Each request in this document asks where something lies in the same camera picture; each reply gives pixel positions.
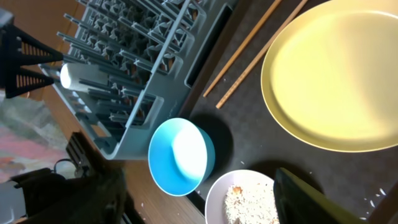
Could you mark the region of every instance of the white bowl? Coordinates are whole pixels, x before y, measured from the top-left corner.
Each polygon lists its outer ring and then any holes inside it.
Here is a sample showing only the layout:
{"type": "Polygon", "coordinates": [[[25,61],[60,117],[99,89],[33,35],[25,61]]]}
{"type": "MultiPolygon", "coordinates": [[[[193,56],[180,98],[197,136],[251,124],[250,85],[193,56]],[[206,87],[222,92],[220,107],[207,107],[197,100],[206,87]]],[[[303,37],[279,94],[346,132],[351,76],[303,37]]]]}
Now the white bowl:
{"type": "Polygon", "coordinates": [[[274,180],[268,176],[253,170],[235,170],[222,175],[211,186],[206,198],[205,218],[207,224],[227,223],[223,204],[224,198],[231,185],[243,185],[244,183],[255,182],[274,185],[274,180]]]}

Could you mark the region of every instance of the white speck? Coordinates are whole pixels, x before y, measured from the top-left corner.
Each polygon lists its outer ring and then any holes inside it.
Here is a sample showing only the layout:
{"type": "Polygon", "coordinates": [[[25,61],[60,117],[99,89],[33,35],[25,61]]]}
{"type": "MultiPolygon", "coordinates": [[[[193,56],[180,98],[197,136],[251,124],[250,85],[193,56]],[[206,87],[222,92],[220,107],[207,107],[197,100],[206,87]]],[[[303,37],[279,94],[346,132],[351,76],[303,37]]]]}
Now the white speck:
{"type": "Polygon", "coordinates": [[[386,193],[384,192],[383,189],[380,189],[380,192],[381,192],[384,196],[386,196],[386,193]]]}

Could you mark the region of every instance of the rice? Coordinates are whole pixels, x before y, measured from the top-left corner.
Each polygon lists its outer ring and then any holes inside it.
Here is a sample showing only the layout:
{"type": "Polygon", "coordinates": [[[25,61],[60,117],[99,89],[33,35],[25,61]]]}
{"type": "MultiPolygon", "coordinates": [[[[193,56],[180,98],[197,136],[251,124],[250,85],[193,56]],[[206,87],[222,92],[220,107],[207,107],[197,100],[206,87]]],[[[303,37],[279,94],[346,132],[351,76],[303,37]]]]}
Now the rice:
{"type": "Polygon", "coordinates": [[[232,185],[224,199],[228,224],[279,224],[271,184],[232,185]]]}

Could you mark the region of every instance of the wire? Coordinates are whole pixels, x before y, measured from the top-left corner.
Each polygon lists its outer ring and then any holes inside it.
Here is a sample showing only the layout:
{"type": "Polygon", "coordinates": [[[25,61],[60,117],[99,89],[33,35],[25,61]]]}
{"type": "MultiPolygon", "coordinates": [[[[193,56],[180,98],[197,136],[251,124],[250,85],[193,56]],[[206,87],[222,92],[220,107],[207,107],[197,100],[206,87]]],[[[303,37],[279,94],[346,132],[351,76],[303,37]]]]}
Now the wire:
{"type": "Polygon", "coordinates": [[[71,163],[75,166],[76,169],[78,168],[78,166],[74,163],[73,160],[71,160],[71,159],[60,159],[60,160],[58,160],[58,161],[54,164],[54,169],[53,169],[53,171],[54,171],[55,173],[57,173],[57,164],[58,164],[59,162],[71,162],[71,163]]]}

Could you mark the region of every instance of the white cylinder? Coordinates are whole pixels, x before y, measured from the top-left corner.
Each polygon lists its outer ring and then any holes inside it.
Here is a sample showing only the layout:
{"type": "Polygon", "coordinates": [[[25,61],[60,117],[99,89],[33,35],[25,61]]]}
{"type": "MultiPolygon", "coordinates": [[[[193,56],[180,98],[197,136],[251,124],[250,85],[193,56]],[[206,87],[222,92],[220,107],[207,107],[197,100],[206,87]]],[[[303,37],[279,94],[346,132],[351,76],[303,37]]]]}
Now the white cylinder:
{"type": "Polygon", "coordinates": [[[75,91],[88,92],[88,89],[98,89],[93,86],[79,83],[80,79],[108,85],[108,74],[101,72],[98,65],[83,63],[66,63],[61,68],[61,84],[64,88],[75,91]]]}

